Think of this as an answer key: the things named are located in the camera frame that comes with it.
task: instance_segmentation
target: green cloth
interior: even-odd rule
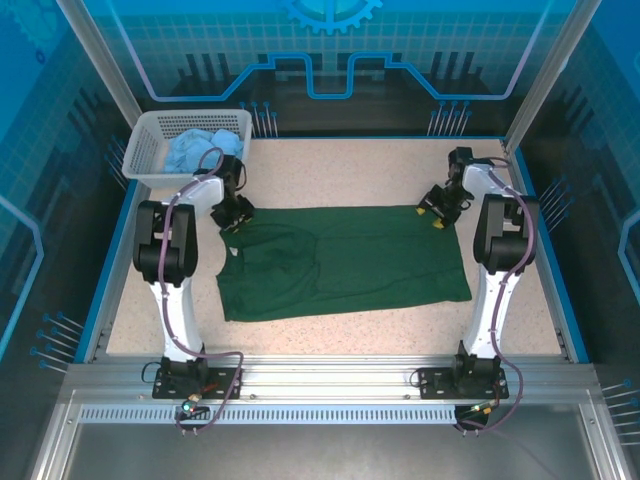
[[[411,206],[256,209],[222,232],[226,320],[403,308],[471,299],[455,229]]]

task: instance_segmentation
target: gear icon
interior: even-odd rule
[[[382,7],[381,0],[283,0],[290,20],[311,27],[313,33],[324,30],[332,35],[336,30],[347,33],[348,27],[359,28],[360,20],[373,18],[372,10]]]
[[[0,0],[0,13],[9,13],[37,48],[45,48],[58,29],[55,0]]]

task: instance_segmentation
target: speckled tabletop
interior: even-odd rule
[[[415,205],[447,175],[456,146],[474,155],[502,156],[498,140],[286,139],[252,140],[243,194],[258,208]],[[165,198],[170,190],[154,190]],[[475,298],[478,266],[472,243],[479,206],[456,223],[469,287]],[[198,221],[199,263],[193,301],[207,351],[246,354],[449,354],[471,323],[473,301],[260,323],[225,322],[216,275],[225,261],[218,228]],[[535,265],[513,294],[504,329],[505,353],[560,353]],[[129,270],[107,347],[110,355],[161,355],[156,303],[142,275]]]

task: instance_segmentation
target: light blue cloth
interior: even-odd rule
[[[198,169],[202,155],[210,148],[221,148],[225,155],[242,157],[244,142],[229,130],[220,129],[216,133],[196,128],[187,130],[169,140],[169,153],[165,160],[166,173],[193,173]],[[213,168],[218,163],[218,152],[211,152],[202,163],[203,168]]]

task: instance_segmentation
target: laundry basket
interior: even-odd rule
[[[193,178],[191,173],[165,173],[169,139],[192,128],[215,132],[221,128],[238,134],[244,142],[242,163],[249,157],[251,114],[245,110],[166,110],[147,112],[133,128],[124,155],[122,173],[150,188],[180,188]]]

